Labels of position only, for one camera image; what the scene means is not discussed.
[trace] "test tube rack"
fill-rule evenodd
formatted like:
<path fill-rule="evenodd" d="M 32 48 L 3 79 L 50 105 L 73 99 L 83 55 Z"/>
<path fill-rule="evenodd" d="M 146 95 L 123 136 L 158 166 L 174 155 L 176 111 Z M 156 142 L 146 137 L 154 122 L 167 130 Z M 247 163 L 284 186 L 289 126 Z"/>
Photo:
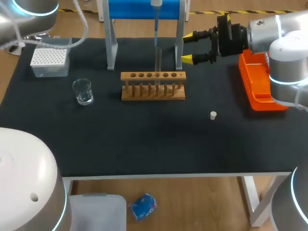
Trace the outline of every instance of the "test tube rack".
<path fill-rule="evenodd" d="M 183 81 L 186 80 L 184 71 L 178 72 L 121 72 L 122 100 L 184 100 L 185 89 Z M 173 82 L 172 84 L 159 84 L 158 82 Z"/>

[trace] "black tabletop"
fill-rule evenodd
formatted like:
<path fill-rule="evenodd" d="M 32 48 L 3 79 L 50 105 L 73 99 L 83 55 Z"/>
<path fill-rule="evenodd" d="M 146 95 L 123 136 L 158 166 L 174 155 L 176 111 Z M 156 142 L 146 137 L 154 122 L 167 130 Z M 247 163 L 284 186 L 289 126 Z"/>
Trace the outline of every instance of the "black tabletop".
<path fill-rule="evenodd" d="M 53 152 L 64 177 L 292 171 L 308 150 L 304 111 L 255 112 L 238 56 L 183 65 L 186 100 L 121 101 L 121 71 L 153 71 L 151 38 L 118 39 L 114 71 L 105 42 L 88 39 L 70 52 L 68 77 L 35 78 L 27 46 L 0 107 L 0 126 L 29 132 Z M 161 38 L 162 71 L 175 70 L 174 39 Z M 184 54 L 208 51 L 187 44 Z M 79 106 L 72 82 L 92 81 L 94 102 Z M 215 120 L 210 112 L 216 111 Z"/>

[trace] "small white cylinder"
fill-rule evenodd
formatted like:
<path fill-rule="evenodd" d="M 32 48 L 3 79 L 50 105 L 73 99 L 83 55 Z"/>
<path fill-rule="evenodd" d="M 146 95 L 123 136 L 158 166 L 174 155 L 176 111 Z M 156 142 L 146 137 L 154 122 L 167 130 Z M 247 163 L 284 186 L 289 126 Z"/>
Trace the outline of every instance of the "small white cylinder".
<path fill-rule="evenodd" d="M 163 0 L 151 0 L 151 5 L 159 7 L 163 4 Z"/>
<path fill-rule="evenodd" d="M 216 116 L 217 116 L 216 112 L 211 112 L 211 114 L 210 114 L 211 120 L 214 120 L 216 118 Z"/>

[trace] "orange container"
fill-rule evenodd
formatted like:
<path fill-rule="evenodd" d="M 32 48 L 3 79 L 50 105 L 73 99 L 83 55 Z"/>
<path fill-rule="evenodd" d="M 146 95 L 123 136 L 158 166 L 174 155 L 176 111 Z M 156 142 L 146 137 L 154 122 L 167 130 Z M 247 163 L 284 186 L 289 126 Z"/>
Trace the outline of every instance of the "orange container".
<path fill-rule="evenodd" d="M 270 95 L 269 67 L 264 54 L 245 50 L 240 55 L 239 68 L 250 105 L 255 111 L 283 111 L 288 108 L 275 103 Z"/>

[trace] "metal frame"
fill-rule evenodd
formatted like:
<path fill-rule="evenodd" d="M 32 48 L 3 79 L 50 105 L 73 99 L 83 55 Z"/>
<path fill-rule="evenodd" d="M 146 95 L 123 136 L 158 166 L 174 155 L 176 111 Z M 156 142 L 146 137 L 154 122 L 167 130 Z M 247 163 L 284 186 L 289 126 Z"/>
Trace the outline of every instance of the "metal frame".
<path fill-rule="evenodd" d="M 70 195 L 73 180 L 106 180 L 106 179 L 153 179 L 153 178 L 184 178 L 184 177 L 242 177 L 243 188 L 250 215 L 252 227 L 261 227 L 270 217 L 271 198 L 291 172 L 259 172 L 259 173 L 200 173 L 200 174 L 153 174 L 153 175 L 122 175 L 122 176 L 92 176 L 92 177 L 63 177 L 64 184 Z M 267 193 L 259 201 L 253 176 L 274 176 Z"/>
<path fill-rule="evenodd" d="M 116 34 L 115 28 L 112 20 L 109 16 L 109 1 L 102 0 L 103 3 L 101 5 L 101 0 L 97 0 L 97 6 L 99 8 L 99 12 L 103 7 L 103 15 L 100 15 L 100 20 L 104 20 L 104 28 L 105 28 L 105 41 L 106 41 L 106 54 L 107 54 L 107 63 L 108 63 L 108 70 L 115 69 L 116 63 L 116 53 L 117 53 L 117 41 L 116 41 Z M 176 70 L 182 70 L 182 55 L 183 55 L 183 36 L 184 36 L 184 25 L 185 25 L 185 12 L 186 12 L 186 1 L 180 1 L 180 14 L 178 19 L 177 25 L 177 36 L 175 41 L 175 63 L 176 63 Z"/>
<path fill-rule="evenodd" d="M 273 194 L 289 174 L 275 176 L 261 201 L 259 201 L 254 178 L 252 176 L 242 177 L 252 227 L 261 227 L 270 217 L 270 202 Z"/>
<path fill-rule="evenodd" d="M 191 8 L 191 0 L 187 0 L 185 22 L 188 22 L 190 8 Z"/>
<path fill-rule="evenodd" d="M 97 4 L 97 9 L 98 9 L 98 17 L 100 22 L 104 22 L 104 13 L 103 13 L 103 0 L 96 0 Z M 187 0 L 186 4 L 186 16 L 185 16 L 185 21 L 188 22 L 189 19 L 189 11 L 191 7 L 191 0 Z"/>
<path fill-rule="evenodd" d="M 106 42 L 106 54 L 107 54 L 107 69 L 113 71 L 116 64 L 116 53 L 117 53 L 117 41 L 114 23 L 109 17 L 109 1 L 103 0 L 103 14 L 104 18 L 104 28 L 105 28 L 105 42 Z"/>

